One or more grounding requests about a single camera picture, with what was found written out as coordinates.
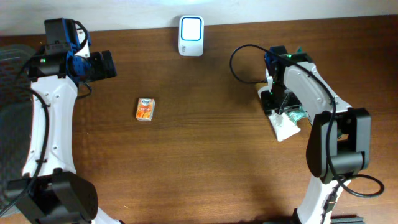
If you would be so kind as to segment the small orange tissue pack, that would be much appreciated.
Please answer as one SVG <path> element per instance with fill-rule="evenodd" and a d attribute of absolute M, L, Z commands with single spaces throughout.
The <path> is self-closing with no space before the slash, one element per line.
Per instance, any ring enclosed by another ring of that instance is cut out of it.
<path fill-rule="evenodd" d="M 139 98 L 137 102 L 136 119 L 138 121 L 151 121 L 155 110 L 155 99 Z"/>

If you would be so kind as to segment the white tube gold cap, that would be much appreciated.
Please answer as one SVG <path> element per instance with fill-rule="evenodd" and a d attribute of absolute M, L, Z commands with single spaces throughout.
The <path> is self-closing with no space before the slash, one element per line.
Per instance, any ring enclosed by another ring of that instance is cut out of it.
<path fill-rule="evenodd" d="M 301 129 L 289 118 L 287 113 L 278 114 L 276 109 L 279 105 L 274 94 L 265 83 L 255 84 L 257 94 L 260 98 L 264 114 L 268 117 L 273 127 L 276 138 L 279 142 L 297 134 Z"/>

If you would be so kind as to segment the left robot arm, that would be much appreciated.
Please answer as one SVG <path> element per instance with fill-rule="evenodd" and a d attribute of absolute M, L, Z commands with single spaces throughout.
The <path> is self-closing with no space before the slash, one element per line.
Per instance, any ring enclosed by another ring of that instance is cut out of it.
<path fill-rule="evenodd" d="M 117 75 L 109 51 L 90 52 L 91 39 L 76 20 L 44 22 L 47 42 L 21 68 L 30 85 L 33 116 L 22 177 L 8 183 L 8 213 L 16 208 L 31 223 L 114 223 L 98 205 L 95 186 L 76 174 L 72 117 L 80 85 Z"/>

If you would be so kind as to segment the mint green wipes pack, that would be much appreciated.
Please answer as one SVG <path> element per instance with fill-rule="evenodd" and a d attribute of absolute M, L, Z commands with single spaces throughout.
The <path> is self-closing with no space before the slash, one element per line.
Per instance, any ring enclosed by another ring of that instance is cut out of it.
<path fill-rule="evenodd" d="M 288 112 L 287 115 L 294 124 L 297 124 L 301 119 L 308 117 L 308 113 L 302 107 Z"/>

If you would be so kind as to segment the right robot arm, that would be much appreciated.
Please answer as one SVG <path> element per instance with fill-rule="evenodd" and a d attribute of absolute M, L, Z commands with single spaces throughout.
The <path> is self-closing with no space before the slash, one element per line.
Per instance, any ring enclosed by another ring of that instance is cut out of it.
<path fill-rule="evenodd" d="M 368 198 L 349 189 L 353 179 L 368 168 L 371 116 L 353 108 L 324 81 L 308 54 L 288 53 L 284 46 L 265 51 L 266 77 L 257 84 L 265 115 L 283 141 L 297 133 L 297 112 L 308 118 L 312 130 L 306 149 L 311 173 L 307 193 L 290 218 L 279 223 L 364 223 L 359 216 L 333 217 L 342 192 Z"/>

